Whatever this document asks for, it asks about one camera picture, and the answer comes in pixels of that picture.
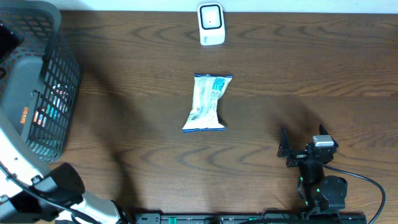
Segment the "white blue snack bag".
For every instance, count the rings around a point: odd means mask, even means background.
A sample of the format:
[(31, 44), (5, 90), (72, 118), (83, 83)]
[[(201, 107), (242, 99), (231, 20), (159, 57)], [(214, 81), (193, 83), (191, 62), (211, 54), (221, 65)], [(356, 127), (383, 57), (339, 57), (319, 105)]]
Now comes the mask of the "white blue snack bag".
[(218, 100), (224, 95), (233, 76), (196, 73), (194, 79), (192, 109), (182, 131), (225, 130), (218, 120)]

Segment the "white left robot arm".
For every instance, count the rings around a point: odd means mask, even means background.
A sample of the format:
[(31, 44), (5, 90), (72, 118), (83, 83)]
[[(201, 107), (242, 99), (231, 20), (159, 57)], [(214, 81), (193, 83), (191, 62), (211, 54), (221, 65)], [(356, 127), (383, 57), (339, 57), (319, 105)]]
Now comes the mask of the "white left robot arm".
[(89, 193), (71, 164), (51, 169), (66, 133), (45, 111), (33, 111), (18, 133), (1, 113), (1, 222), (135, 223), (112, 200)]

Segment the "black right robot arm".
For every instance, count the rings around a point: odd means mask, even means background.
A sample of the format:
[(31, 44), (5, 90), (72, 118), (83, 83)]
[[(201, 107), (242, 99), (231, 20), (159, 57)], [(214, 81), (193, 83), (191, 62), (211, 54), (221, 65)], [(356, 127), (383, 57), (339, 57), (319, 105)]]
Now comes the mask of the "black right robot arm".
[(348, 191), (347, 181), (335, 175), (326, 176), (324, 166), (333, 160), (338, 143), (329, 135), (323, 125), (319, 134), (306, 144), (305, 149), (292, 149), (287, 131), (280, 131), (278, 157), (287, 159), (287, 167), (298, 167), (300, 177), (298, 192), (306, 201), (307, 208), (300, 212), (303, 219), (325, 214), (338, 214), (345, 208)]

